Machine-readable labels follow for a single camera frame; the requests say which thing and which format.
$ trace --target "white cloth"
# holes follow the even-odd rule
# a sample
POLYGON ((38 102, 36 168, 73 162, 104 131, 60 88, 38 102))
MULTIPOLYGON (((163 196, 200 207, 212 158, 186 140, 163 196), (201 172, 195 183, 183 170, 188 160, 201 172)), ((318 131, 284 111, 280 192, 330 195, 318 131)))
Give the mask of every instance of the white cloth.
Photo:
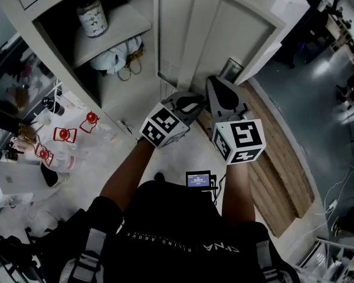
POLYGON ((95 70, 106 70, 107 74, 114 74, 126 65, 127 56, 137 51, 141 44, 142 38, 137 35, 99 54, 90 60, 90 66, 95 70))

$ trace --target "person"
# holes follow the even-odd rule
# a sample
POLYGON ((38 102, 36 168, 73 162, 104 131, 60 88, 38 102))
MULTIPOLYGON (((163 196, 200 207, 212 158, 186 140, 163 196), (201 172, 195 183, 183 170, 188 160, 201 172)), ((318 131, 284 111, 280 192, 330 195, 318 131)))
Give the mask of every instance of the person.
MULTIPOLYGON (((255 222, 247 164, 227 166, 220 216, 211 193, 168 183, 161 173, 139 186, 154 150, 141 139, 80 219, 73 216, 68 228, 61 226, 36 243, 49 262, 47 269, 47 261, 41 261, 46 282, 71 282, 63 272, 84 252, 91 228, 106 234, 103 282, 216 277, 264 282, 257 244, 271 241, 266 227, 255 222)), ((274 247, 261 257, 270 255, 277 255, 274 247)), ((277 256, 270 271, 278 265, 291 270, 284 263, 277 256)))
POLYGON ((354 75, 348 79, 348 87, 341 87, 339 85, 337 88, 337 99, 340 103, 352 103, 354 102, 354 75))

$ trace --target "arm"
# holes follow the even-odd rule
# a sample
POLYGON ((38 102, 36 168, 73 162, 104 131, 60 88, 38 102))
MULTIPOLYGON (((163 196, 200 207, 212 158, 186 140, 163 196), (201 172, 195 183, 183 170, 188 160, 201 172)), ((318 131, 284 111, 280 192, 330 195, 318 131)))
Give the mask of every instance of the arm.
POLYGON ((145 139, 138 142, 104 185, 100 196, 111 199, 121 210, 125 210, 135 194, 154 149, 145 139))
POLYGON ((222 217, 230 226, 255 221, 247 163, 227 166, 222 217))

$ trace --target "small display screen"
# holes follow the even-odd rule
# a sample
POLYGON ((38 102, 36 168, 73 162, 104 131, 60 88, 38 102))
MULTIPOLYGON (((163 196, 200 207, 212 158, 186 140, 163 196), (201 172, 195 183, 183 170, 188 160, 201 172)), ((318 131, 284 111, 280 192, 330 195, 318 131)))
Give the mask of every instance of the small display screen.
POLYGON ((209 174, 188 175, 188 187, 210 186, 209 174))

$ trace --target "red lid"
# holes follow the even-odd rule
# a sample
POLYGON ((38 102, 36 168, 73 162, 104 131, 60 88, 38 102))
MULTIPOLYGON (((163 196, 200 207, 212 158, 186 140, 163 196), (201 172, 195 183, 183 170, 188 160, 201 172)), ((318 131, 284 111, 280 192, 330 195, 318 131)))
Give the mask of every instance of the red lid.
POLYGON ((97 117, 97 114, 96 113, 93 113, 93 112, 89 112, 87 114, 87 121, 91 124, 94 124, 97 122, 97 120, 99 120, 99 118, 97 117))
POLYGON ((69 138, 70 132, 69 132, 67 129, 61 129, 60 132, 59 132, 59 136, 60 136, 62 139, 66 140, 66 139, 69 138))
POLYGON ((40 151, 40 156, 42 159, 47 159, 48 158, 48 151, 47 150, 41 150, 40 151))

